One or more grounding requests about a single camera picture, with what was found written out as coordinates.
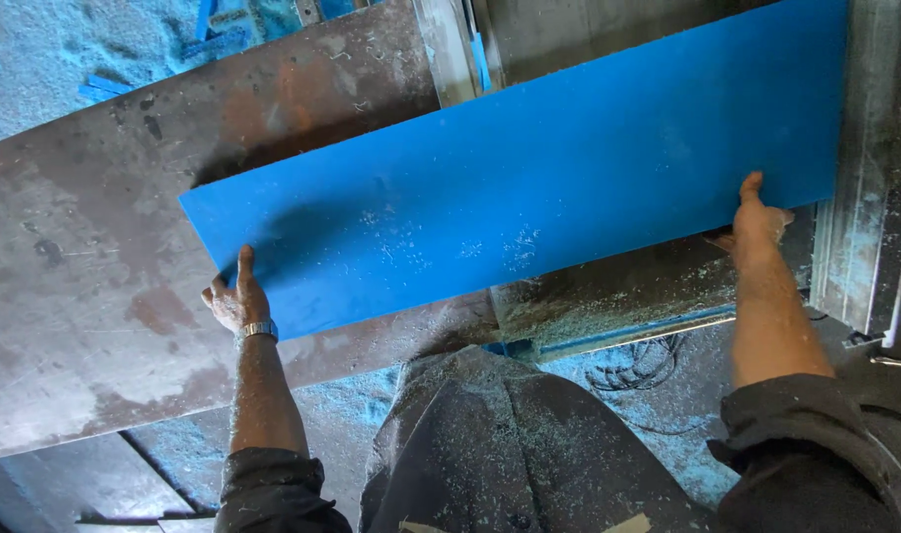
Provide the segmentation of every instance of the dark sleeve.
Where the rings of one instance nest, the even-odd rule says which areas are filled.
[[[717,509],[720,531],[901,531],[887,463],[841,382],[794,375],[723,400],[729,438],[711,441],[741,480]]]
[[[289,450],[247,448],[227,457],[215,533],[352,533],[348,520],[320,498],[319,459]]]

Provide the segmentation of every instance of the forearm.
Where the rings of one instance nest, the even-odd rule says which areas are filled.
[[[765,245],[752,254],[739,251],[734,385],[791,374],[834,377],[779,249]]]
[[[281,448],[303,457],[309,454],[276,340],[269,335],[245,338],[237,363],[230,451],[252,447]]]

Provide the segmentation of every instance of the dark shirt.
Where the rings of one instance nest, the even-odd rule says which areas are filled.
[[[575,383],[476,347],[422,359],[375,438],[359,529],[599,533],[646,519],[652,533],[901,531],[894,465],[836,380],[743,387],[721,418],[729,438],[711,453],[741,480],[713,514]],[[351,531],[321,497],[318,459],[246,449],[224,476],[218,533]]]

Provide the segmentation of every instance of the wristwatch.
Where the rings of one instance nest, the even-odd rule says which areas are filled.
[[[253,322],[240,328],[233,337],[233,344],[237,349],[243,346],[243,340],[251,335],[270,335],[279,342],[279,328],[276,322],[270,320],[268,322]]]

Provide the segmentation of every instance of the left hand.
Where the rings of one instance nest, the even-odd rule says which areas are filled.
[[[214,318],[233,333],[247,324],[269,321],[269,302],[263,288],[256,283],[254,249],[250,245],[240,248],[236,288],[227,288],[218,274],[200,297],[214,311]]]

